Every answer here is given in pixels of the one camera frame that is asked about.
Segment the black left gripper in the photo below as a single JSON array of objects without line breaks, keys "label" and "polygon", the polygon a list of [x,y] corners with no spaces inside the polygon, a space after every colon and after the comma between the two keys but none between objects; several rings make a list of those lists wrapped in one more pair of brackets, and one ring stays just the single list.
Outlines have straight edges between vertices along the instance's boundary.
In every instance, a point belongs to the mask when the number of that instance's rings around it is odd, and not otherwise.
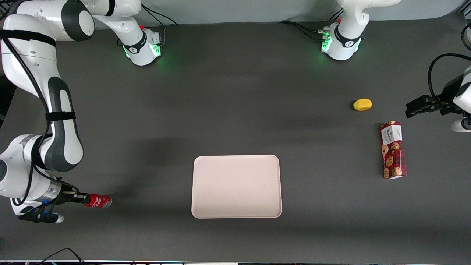
[{"label": "black left gripper", "polygon": [[410,119],[413,116],[422,113],[431,113],[439,111],[441,115],[449,113],[465,115],[465,112],[453,103],[453,99],[457,96],[464,79],[464,74],[459,75],[453,80],[449,81],[444,87],[441,94],[434,94],[431,86],[431,75],[429,74],[429,89],[431,96],[422,95],[406,104],[406,118]]}]

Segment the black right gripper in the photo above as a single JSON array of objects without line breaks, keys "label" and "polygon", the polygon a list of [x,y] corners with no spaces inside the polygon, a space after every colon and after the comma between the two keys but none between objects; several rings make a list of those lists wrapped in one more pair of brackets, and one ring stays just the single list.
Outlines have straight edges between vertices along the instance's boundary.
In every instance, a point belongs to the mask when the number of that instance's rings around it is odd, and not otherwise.
[{"label": "black right gripper", "polygon": [[66,202],[74,202],[80,204],[89,204],[91,198],[89,194],[78,194],[79,189],[72,184],[57,180],[56,183],[61,185],[59,194],[54,199],[55,205],[62,205]]}]

